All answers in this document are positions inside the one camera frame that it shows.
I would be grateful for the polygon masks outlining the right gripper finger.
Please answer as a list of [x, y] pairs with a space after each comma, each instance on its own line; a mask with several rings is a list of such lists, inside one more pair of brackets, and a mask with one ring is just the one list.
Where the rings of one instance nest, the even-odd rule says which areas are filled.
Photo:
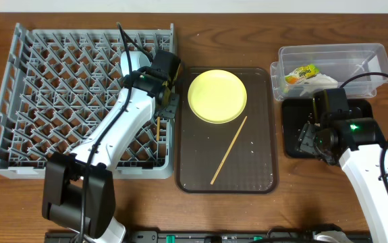
[[301, 134], [298, 139], [297, 150], [312, 156], [317, 156], [314, 148], [314, 138], [308, 134]]
[[314, 138], [317, 126], [314, 124], [306, 123], [300, 132], [300, 138]]

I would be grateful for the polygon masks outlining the wooden chopstick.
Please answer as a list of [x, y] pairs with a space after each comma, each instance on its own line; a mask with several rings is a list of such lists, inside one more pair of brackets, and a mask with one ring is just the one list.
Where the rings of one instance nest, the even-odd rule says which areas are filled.
[[215, 172], [215, 174], [210, 182], [210, 185], [213, 185], [215, 183], [215, 181], [216, 181], [222, 167], [224, 166], [236, 140], [238, 139], [238, 136], [240, 135], [240, 132], [242, 131], [242, 128], [244, 127], [244, 124], [246, 123], [247, 118], [248, 118], [248, 116], [245, 116], [244, 119], [242, 120], [237, 132], [235, 133], [233, 139], [231, 140], [231, 143], [228, 146], [228, 148], [227, 148], [227, 150], [226, 150], [226, 152], [225, 152], [225, 154], [224, 154], [224, 156], [223, 156], [223, 158], [222, 158], [222, 160], [221, 160], [221, 162], [220, 162], [220, 164], [219, 164], [219, 166], [218, 166], [218, 168], [217, 168], [217, 170], [216, 170], [216, 172]]
[[156, 141], [159, 142], [160, 139], [160, 128], [161, 128], [161, 118], [157, 117], [157, 135], [156, 135]]

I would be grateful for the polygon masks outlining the light blue bowl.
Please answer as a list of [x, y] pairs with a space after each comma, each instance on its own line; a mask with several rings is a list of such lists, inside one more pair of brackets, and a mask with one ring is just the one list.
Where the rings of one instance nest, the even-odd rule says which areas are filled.
[[[148, 57], [141, 51], [130, 51], [130, 61], [131, 61], [131, 68], [132, 71], [136, 71], [141, 67], [144, 66], [151, 66], [151, 62], [149, 61]], [[128, 64], [128, 57], [125, 52], [121, 54], [120, 59], [120, 67], [122, 76], [126, 76], [130, 73], [129, 71], [129, 64]]]

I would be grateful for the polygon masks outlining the white tissue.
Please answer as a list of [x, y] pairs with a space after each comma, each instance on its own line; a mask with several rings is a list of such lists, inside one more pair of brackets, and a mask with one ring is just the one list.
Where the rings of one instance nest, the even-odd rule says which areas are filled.
[[303, 88], [300, 96], [305, 97], [318, 90], [337, 88], [338, 81], [327, 75], [317, 74], [311, 78], [301, 81], [300, 85]]

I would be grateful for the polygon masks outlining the green snack wrapper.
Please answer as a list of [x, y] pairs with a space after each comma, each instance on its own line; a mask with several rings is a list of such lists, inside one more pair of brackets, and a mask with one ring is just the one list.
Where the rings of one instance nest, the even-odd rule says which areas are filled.
[[314, 64], [298, 67], [290, 74], [285, 76], [285, 81], [288, 84], [299, 84], [302, 81], [312, 78], [319, 74], [319, 69]]

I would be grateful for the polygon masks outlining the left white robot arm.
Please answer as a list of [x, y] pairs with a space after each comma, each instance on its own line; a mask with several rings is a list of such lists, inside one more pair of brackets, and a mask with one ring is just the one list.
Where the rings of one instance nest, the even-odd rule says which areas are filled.
[[71, 242], [122, 242], [115, 217], [113, 172], [137, 131], [154, 116], [173, 118], [177, 71], [142, 67], [125, 76], [118, 100], [94, 132], [69, 155], [46, 163], [42, 214], [77, 234]]

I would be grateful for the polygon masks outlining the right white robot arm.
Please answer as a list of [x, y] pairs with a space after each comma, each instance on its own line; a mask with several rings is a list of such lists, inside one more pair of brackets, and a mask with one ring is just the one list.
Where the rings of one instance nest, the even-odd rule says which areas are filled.
[[371, 117], [335, 119], [300, 131], [300, 152], [339, 166], [348, 177], [373, 242], [388, 242], [388, 150]]

